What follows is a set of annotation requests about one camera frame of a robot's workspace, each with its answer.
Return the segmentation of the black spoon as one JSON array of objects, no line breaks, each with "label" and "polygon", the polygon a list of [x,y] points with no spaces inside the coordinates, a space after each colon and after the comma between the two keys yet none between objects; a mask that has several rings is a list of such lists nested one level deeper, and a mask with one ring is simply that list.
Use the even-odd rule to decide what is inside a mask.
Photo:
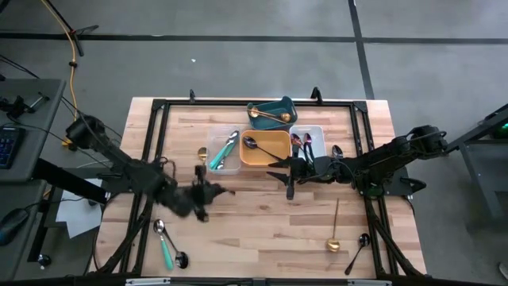
[{"label": "black spoon", "polygon": [[177,266],[181,269],[186,269],[189,265],[189,258],[185,252],[182,252],[178,250],[174,242],[171,240],[171,237],[169,236],[166,229],[163,230],[163,234],[166,237],[166,239],[169,241],[172,248],[175,250],[175,262]]},{"label": "black spoon", "polygon": [[356,254],[355,254],[354,258],[351,260],[351,262],[349,263],[349,265],[347,266],[347,268],[344,271],[344,274],[346,276],[348,276],[351,273],[352,268],[353,268],[353,266],[354,266],[354,264],[356,262],[356,259],[358,258],[358,255],[360,254],[360,251],[363,248],[369,246],[370,240],[371,240],[370,236],[367,233],[363,233],[363,234],[361,234],[359,236],[359,249],[356,251]]},{"label": "black spoon", "polygon": [[257,142],[255,139],[253,139],[252,137],[243,137],[242,139],[244,145],[246,145],[248,148],[250,149],[259,149],[263,152],[265,152],[266,154],[270,155],[271,157],[275,158],[277,161],[281,161],[282,158],[262,149],[261,147],[258,146]]}]

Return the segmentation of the white plastic bin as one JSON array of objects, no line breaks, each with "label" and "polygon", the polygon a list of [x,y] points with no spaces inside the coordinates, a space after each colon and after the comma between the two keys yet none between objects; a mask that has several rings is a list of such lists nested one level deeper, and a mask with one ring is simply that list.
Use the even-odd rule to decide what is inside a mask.
[{"label": "white plastic bin", "polygon": [[307,162],[312,162],[304,151],[304,135],[309,133],[312,137],[312,150],[314,152],[314,159],[317,157],[325,157],[325,137],[323,129],[320,126],[292,126],[290,128],[290,135],[296,133],[302,142],[302,149],[299,151],[299,157],[305,159]]}]

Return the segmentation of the clear plastic bin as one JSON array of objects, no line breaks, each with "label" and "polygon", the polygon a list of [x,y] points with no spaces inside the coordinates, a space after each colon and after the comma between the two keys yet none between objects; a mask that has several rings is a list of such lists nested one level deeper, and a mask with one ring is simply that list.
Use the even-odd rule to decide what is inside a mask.
[{"label": "clear plastic bin", "polygon": [[[239,131],[238,141],[231,151],[231,153],[225,158],[225,164],[222,169],[211,170],[209,167],[209,163],[214,159],[217,153],[221,150],[221,148],[225,145],[229,135],[235,131]],[[236,175],[241,168],[241,159],[240,159],[240,136],[241,136],[241,128],[235,125],[220,125],[211,127],[208,132],[207,138],[207,159],[206,159],[206,167],[209,172],[216,175]]]}]

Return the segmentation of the grey side desk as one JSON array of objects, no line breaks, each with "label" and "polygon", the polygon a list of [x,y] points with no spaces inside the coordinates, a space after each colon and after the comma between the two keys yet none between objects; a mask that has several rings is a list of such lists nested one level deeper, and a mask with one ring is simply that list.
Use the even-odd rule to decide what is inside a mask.
[{"label": "grey side desk", "polygon": [[21,98],[33,109],[18,118],[0,110],[1,128],[21,128],[25,131],[10,168],[0,168],[0,183],[20,183],[32,178],[46,142],[66,82],[62,79],[6,79],[0,81],[0,99],[13,103]]},{"label": "grey side desk", "polygon": [[[22,184],[0,184],[0,221],[16,208],[25,209],[28,205],[39,203],[46,190],[43,180],[31,180]],[[32,231],[37,209],[28,210],[28,218],[14,235],[12,242],[0,245],[0,281],[13,280],[25,258],[30,233]]]}]

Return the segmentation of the white paper sheets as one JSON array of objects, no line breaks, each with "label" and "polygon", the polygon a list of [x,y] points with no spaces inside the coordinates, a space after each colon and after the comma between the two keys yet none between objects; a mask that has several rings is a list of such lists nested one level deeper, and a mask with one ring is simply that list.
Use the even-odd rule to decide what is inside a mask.
[{"label": "white paper sheets", "polygon": [[91,204],[88,199],[63,190],[56,212],[56,222],[65,224],[69,238],[74,238],[100,226],[101,221],[101,204]]}]

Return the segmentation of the teal-handled silver spoon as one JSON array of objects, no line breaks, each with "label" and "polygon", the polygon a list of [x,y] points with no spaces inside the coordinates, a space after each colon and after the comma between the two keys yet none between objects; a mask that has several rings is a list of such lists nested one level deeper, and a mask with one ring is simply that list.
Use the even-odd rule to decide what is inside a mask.
[{"label": "teal-handled silver spoon", "polygon": [[164,256],[165,265],[168,270],[173,270],[174,269],[173,260],[172,260],[168,245],[167,245],[165,238],[164,238],[164,231],[165,231],[164,222],[160,219],[155,220],[153,223],[153,229],[160,236],[161,248],[162,248],[162,253]]},{"label": "teal-handled silver spoon", "polygon": [[219,152],[219,154],[217,155],[217,159],[215,160],[215,164],[211,166],[211,168],[213,170],[216,170],[216,169],[222,169],[224,167],[224,164],[225,164],[225,158],[231,153],[231,151],[233,150],[233,148],[235,147],[236,145],[236,141],[231,143],[231,144],[226,144],[222,150]]},{"label": "teal-handled silver spoon", "polygon": [[[229,135],[229,137],[228,137],[228,139],[227,139],[227,141],[226,141],[225,145],[226,145],[226,144],[231,144],[231,143],[233,143],[233,142],[235,142],[235,141],[237,142],[237,141],[238,141],[238,137],[239,137],[239,131],[238,131],[238,130],[233,131],[233,132]],[[210,167],[210,169],[211,169],[211,170],[213,170],[213,169],[211,168],[211,166],[215,164],[215,160],[216,160],[216,159],[217,159],[217,155],[216,155],[216,157],[215,157],[214,159],[212,159],[212,161],[209,163],[209,167]]]}]

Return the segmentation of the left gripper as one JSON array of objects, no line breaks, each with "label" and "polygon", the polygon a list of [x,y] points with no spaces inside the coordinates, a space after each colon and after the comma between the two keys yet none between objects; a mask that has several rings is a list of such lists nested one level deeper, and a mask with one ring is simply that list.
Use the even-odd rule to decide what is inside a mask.
[{"label": "left gripper", "polygon": [[221,185],[212,184],[206,179],[206,167],[194,167],[195,180],[188,186],[176,187],[173,191],[169,208],[179,217],[187,217],[191,212],[200,222],[208,222],[209,214],[206,205],[210,205],[216,196],[235,195],[236,192]]}]

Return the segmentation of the orange plastic bin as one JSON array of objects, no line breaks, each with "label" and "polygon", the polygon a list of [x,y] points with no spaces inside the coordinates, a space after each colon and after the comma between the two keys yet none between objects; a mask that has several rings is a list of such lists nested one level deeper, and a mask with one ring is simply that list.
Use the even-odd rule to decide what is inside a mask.
[{"label": "orange plastic bin", "polygon": [[[249,148],[244,139],[250,137],[257,147]],[[278,162],[291,155],[291,140],[288,132],[283,130],[245,130],[241,134],[240,158],[241,161],[251,167],[267,167],[271,163]]]}]

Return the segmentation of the black equipment cart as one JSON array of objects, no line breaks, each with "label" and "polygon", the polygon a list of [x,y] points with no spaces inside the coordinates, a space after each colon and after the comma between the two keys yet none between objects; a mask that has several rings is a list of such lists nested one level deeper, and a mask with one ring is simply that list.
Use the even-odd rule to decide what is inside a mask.
[{"label": "black equipment cart", "polygon": [[444,154],[454,151],[461,153],[487,211],[468,223],[467,230],[474,233],[508,228],[508,103],[450,142]]}]

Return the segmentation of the black backlit keyboard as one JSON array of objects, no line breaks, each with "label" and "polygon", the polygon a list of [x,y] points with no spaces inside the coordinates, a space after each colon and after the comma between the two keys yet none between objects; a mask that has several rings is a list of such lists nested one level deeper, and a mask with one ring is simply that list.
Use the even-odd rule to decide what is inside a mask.
[{"label": "black backlit keyboard", "polygon": [[10,169],[25,136],[25,129],[0,128],[0,169]]}]

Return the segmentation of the teal plastic bin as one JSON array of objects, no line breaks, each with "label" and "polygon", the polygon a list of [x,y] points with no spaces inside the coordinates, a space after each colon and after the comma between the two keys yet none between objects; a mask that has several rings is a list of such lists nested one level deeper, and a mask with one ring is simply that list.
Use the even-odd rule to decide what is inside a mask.
[{"label": "teal plastic bin", "polygon": [[259,111],[266,112],[269,114],[279,115],[282,113],[289,113],[291,120],[289,122],[277,122],[271,118],[265,118],[263,116],[251,117],[248,114],[251,127],[258,130],[289,130],[297,121],[298,115],[294,107],[293,100],[287,96],[283,96],[278,101],[266,102],[266,103],[253,103],[250,102],[247,105],[247,110],[257,108]]}]

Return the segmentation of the black support beam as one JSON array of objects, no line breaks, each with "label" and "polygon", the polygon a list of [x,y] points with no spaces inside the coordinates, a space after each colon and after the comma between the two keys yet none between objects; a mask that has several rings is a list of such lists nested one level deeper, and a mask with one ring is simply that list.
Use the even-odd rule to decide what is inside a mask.
[{"label": "black support beam", "polygon": [[45,180],[52,186],[59,187],[96,203],[105,204],[107,201],[106,195],[108,192],[105,189],[43,159],[37,160],[36,166],[33,169],[33,178]]}]

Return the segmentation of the black tripod stand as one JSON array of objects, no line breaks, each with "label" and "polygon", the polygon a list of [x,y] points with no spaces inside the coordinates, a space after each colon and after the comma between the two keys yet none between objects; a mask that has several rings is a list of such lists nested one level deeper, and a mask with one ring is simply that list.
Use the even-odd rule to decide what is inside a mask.
[{"label": "black tripod stand", "polygon": [[99,28],[98,25],[89,25],[81,29],[73,29],[71,25],[67,22],[64,16],[58,11],[55,5],[50,0],[40,0],[40,2],[44,5],[46,10],[52,15],[52,17],[59,24],[60,28],[63,30],[64,36],[68,39],[71,46],[72,57],[75,59],[77,55],[80,57],[84,56],[83,46],[81,45],[80,36],[83,36],[85,33],[94,32]]}]

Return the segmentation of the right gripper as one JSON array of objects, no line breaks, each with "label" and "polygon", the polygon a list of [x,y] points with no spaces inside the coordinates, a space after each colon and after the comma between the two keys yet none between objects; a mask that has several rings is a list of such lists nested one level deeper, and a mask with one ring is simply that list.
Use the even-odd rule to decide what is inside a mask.
[{"label": "right gripper", "polygon": [[286,197],[288,200],[293,200],[295,184],[307,182],[330,184],[334,182],[341,173],[341,161],[341,157],[317,157],[312,162],[307,162],[301,157],[288,157],[270,163],[268,166],[270,168],[289,168],[289,175],[278,172],[267,172],[267,174],[287,186]]}]

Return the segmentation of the black computer mouse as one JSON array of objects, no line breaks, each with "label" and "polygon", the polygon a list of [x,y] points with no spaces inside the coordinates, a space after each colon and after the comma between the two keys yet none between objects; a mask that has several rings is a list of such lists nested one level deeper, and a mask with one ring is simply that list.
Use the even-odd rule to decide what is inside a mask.
[{"label": "black computer mouse", "polygon": [[0,246],[10,244],[29,218],[26,208],[15,208],[0,219]]}]

